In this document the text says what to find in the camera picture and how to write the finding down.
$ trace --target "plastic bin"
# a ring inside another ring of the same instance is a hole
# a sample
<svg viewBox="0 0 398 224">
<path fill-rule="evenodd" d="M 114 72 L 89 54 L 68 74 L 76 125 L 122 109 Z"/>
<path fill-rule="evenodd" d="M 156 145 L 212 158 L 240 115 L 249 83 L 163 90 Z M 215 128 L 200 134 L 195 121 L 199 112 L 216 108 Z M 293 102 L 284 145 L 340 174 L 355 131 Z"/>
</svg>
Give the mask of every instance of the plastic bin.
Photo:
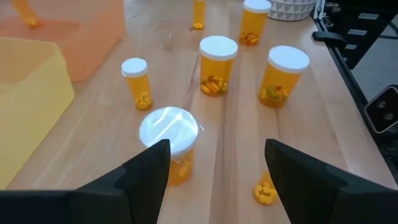
<svg viewBox="0 0 398 224">
<path fill-rule="evenodd" d="M 125 33 L 123 0 L 35 0 L 30 5 L 40 27 L 28 28 L 11 3 L 1 3 L 6 16 L 0 36 L 56 43 L 73 82 L 92 75 Z"/>
<path fill-rule="evenodd" d="M 57 45 L 0 37 L 0 189 L 22 168 L 73 97 Z"/>
</svg>

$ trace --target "pill bottle without cap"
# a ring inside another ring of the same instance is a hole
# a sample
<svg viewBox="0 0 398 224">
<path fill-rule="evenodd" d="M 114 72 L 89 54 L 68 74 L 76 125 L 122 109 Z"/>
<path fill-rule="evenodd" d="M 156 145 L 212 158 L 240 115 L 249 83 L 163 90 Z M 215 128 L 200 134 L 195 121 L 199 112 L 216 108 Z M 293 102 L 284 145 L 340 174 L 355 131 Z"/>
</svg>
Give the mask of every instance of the pill bottle without cap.
<svg viewBox="0 0 398 224">
<path fill-rule="evenodd" d="M 253 196 L 258 203 L 263 205 L 271 205 L 278 199 L 278 193 L 268 170 L 264 172 L 260 181 L 254 186 Z"/>
<path fill-rule="evenodd" d="M 259 89 L 259 101 L 271 108 L 283 107 L 309 65 L 310 58 L 299 49 L 289 46 L 272 48 Z"/>
<path fill-rule="evenodd" d="M 170 140 L 169 185 L 182 184 L 192 176 L 198 123 L 188 111 L 170 106 L 151 112 L 141 123 L 139 137 L 146 147 Z"/>
<path fill-rule="evenodd" d="M 243 2 L 243 17 L 239 43 L 242 45 L 256 45 L 261 40 L 266 26 L 271 3 L 266 0 L 245 0 Z"/>
<path fill-rule="evenodd" d="M 205 27 L 206 1 L 193 0 L 193 28 L 203 29 Z"/>
<path fill-rule="evenodd" d="M 208 96 L 228 91 L 238 45 L 228 37 L 214 35 L 200 41 L 200 89 Z"/>
<path fill-rule="evenodd" d="M 122 75 L 127 79 L 137 109 L 142 111 L 153 107 L 147 72 L 147 62 L 141 58 L 130 58 L 122 64 Z"/>
</svg>

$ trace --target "white basket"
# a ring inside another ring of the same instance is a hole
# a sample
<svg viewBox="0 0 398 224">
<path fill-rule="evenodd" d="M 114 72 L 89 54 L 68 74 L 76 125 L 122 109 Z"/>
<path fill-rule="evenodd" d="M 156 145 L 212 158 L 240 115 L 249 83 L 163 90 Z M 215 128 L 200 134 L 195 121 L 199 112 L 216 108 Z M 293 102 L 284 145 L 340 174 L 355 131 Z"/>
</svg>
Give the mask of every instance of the white basket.
<svg viewBox="0 0 398 224">
<path fill-rule="evenodd" d="M 282 21 L 299 21 L 310 15 L 317 0 L 268 0 L 268 17 Z"/>
</svg>

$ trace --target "wooden tabletop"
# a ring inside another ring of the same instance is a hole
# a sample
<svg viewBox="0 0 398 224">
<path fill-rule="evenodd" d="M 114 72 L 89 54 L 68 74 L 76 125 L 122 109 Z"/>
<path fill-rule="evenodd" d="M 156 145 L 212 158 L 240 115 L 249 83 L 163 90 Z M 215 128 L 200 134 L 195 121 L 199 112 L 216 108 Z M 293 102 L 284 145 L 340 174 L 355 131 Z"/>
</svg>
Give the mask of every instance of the wooden tabletop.
<svg viewBox="0 0 398 224">
<path fill-rule="evenodd" d="M 127 37 L 92 78 L 74 84 L 73 103 L 8 188 L 75 189 L 144 150 L 137 131 L 147 112 L 135 109 L 120 74 L 130 57 L 149 64 L 154 109 L 185 108 L 203 127 L 194 176 L 167 189 L 159 223 L 288 223 L 280 202 L 265 207 L 252 197 L 266 168 L 266 138 L 397 188 L 328 49 L 312 40 L 317 28 L 311 18 L 269 19 L 260 46 L 239 46 L 229 93 L 210 98 L 199 89 L 198 44 L 208 35 L 237 40 L 242 1 L 209 0 L 204 31 L 190 29 L 192 5 L 190 0 L 126 0 Z M 275 45 L 297 47 L 311 60 L 280 110 L 256 98 L 267 53 Z"/>
</svg>

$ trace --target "transparent cap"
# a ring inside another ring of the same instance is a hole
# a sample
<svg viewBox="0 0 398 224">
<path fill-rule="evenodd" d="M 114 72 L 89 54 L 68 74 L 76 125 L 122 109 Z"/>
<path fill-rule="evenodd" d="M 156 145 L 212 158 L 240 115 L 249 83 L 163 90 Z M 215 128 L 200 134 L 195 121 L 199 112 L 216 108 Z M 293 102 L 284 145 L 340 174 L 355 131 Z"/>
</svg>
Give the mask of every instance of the transparent cap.
<svg viewBox="0 0 398 224">
<path fill-rule="evenodd" d="M 140 77 L 148 72 L 148 64 L 141 58 L 130 58 L 122 63 L 122 74 L 125 77 Z"/>
<path fill-rule="evenodd" d="M 228 37 L 213 35 L 200 41 L 199 50 L 206 58 L 225 61 L 235 58 L 238 53 L 238 45 Z"/>
<path fill-rule="evenodd" d="M 146 147 L 169 139 L 172 159 L 186 154 L 195 145 L 197 137 L 196 119 L 188 111 L 173 106 L 151 112 L 139 128 L 139 138 Z"/>
<path fill-rule="evenodd" d="M 245 0 L 243 9 L 253 13 L 267 13 L 271 10 L 272 4 L 266 0 Z"/>
<path fill-rule="evenodd" d="M 310 65 L 310 58 L 299 49 L 290 46 L 277 46 L 270 49 L 268 62 L 286 73 L 302 73 Z"/>
</svg>

